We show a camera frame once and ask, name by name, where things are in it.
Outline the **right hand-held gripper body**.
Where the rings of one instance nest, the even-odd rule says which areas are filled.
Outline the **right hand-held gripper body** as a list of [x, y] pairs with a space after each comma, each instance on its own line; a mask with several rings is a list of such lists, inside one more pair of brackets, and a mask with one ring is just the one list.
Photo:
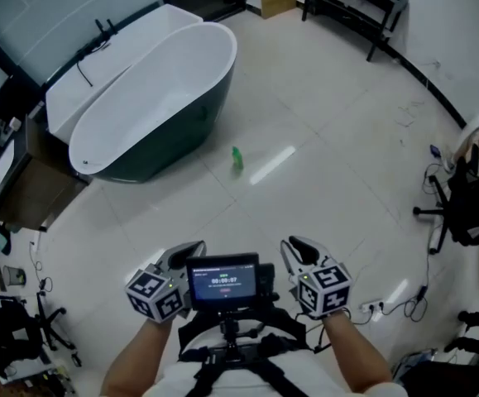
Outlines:
[[342, 263], [332, 257], [319, 265], [299, 268], [290, 277], [292, 293], [305, 315], [322, 319], [347, 305], [352, 277]]

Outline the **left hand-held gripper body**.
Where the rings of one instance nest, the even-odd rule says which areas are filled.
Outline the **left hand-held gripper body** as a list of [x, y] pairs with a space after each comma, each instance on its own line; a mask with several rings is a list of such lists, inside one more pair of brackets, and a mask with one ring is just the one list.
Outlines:
[[189, 282], [184, 261], [173, 267], [168, 261], [148, 261], [132, 275], [124, 290], [133, 309], [153, 323], [189, 315]]

